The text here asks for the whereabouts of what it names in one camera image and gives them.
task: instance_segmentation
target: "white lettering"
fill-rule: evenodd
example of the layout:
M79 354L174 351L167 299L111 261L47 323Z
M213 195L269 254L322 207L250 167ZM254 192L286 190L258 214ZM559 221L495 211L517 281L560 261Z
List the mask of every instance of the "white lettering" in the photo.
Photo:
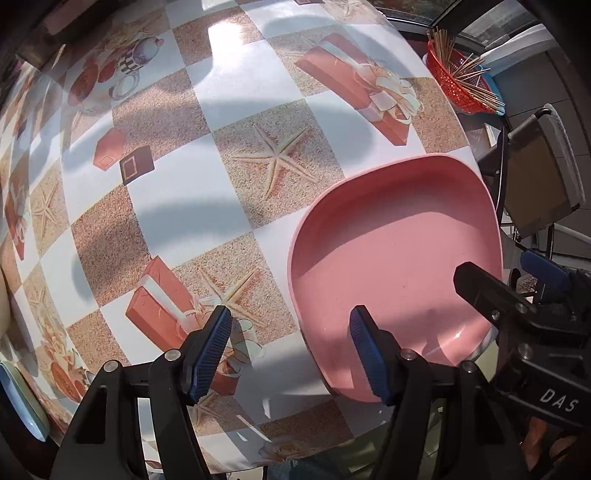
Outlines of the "white lettering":
M562 395L562 397L560 397L558 400L556 400L554 403L552 403L552 406L555 407L556 405L558 405L558 408L562 408L562 404L564 403L565 400L566 400L566 395Z
M546 393L544 395L542 395L542 398L540 399L541 402L547 403L550 400L552 400L552 397L554 396L556 392L554 390L552 390L551 388L549 388Z
M573 411L573 409L574 409L574 406L575 406L577 403L579 403L579 401L578 401L578 400L573 400L573 401L571 401L571 403L570 403L570 406L566 407L566 408L564 409L564 411Z

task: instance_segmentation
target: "white pipe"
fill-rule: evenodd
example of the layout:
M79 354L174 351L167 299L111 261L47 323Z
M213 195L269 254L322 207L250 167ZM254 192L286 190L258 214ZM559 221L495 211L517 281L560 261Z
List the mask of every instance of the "white pipe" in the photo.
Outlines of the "white pipe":
M563 225L559 225L557 223L554 224L554 228L557 229L559 232L566 233L567 235L570 235L570 236L576 238L577 240L581 240L582 242L585 242L586 244L591 245L591 236L587 236L581 232L573 230L572 228L569 228L569 227L563 226Z

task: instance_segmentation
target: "bundle of sticks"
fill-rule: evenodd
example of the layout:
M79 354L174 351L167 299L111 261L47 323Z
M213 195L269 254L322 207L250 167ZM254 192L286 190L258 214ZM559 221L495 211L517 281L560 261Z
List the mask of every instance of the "bundle of sticks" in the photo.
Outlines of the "bundle of sticks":
M456 37L448 35L447 30L436 28L427 32L429 40L433 41L435 55L439 62L447 70L449 75L454 78L463 88L465 88L470 95L472 95L480 103L493 110L499 110L500 107L505 106L499 98L490 90L479 87L480 76L490 69L478 69L478 66L484 60L478 56L473 57L470 54L468 58L462 61L459 65L452 62L453 47L456 44Z

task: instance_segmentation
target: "teapot print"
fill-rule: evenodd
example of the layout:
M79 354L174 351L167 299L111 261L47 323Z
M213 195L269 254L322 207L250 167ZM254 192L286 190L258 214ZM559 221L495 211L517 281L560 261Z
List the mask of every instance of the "teapot print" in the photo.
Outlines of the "teapot print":
M104 59L103 55L89 57L70 88L68 104L96 113L108 109L112 100L124 99L137 88L139 71L156 56L162 44L164 39L148 37L119 48Z

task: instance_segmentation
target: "chair backrest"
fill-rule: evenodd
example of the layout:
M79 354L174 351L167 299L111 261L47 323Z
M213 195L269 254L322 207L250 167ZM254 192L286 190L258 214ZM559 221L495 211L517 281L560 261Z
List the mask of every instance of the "chair backrest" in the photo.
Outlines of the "chair backrest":
M555 155L548 137L560 150ZM509 133L505 209L522 238L584 204L583 183L566 130L546 104Z

